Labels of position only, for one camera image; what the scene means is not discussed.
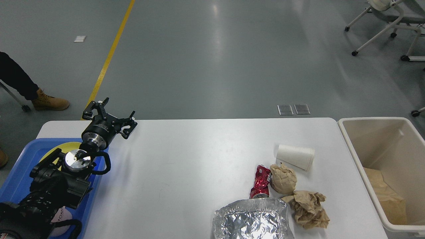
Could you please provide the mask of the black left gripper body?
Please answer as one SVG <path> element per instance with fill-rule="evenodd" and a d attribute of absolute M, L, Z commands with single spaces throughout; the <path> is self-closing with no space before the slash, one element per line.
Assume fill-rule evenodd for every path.
<path fill-rule="evenodd" d="M 111 122 L 102 119 L 92 121 L 82 132 L 82 150 L 105 150 L 118 131 Z"/>

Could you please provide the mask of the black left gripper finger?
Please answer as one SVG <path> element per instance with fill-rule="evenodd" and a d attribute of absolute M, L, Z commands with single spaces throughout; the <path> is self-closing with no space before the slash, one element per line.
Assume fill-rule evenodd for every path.
<path fill-rule="evenodd" d="M 127 118 L 112 120 L 112 126 L 116 131 L 116 134 L 120 134 L 124 139 L 128 139 L 134 129 L 137 127 L 134 114 L 135 111 L 132 111 L 132 113 Z"/>
<path fill-rule="evenodd" d="M 108 103 L 109 97 L 103 101 L 90 101 L 88 106 L 83 110 L 82 120 L 104 120 L 108 121 L 108 114 L 105 111 L 105 105 Z"/>

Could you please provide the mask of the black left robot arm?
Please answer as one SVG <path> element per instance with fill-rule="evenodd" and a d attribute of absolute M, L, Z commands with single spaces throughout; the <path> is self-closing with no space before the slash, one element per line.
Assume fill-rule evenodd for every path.
<path fill-rule="evenodd" d="M 82 118 L 90 124 L 77 149 L 67 153 L 61 148 L 53 150 L 31 170 L 29 194 L 19 203 L 1 203 L 2 234 L 11 239 L 48 239 L 55 228 L 73 225 L 69 238 L 78 238 L 83 227 L 80 220 L 54 222 L 54 216 L 62 207 L 79 207 L 92 190 L 89 178 L 111 170 L 105 150 L 114 137 L 121 134 L 127 139 L 137 126 L 134 112 L 121 119 L 106 113 L 108 100 L 91 101 L 83 111 Z"/>

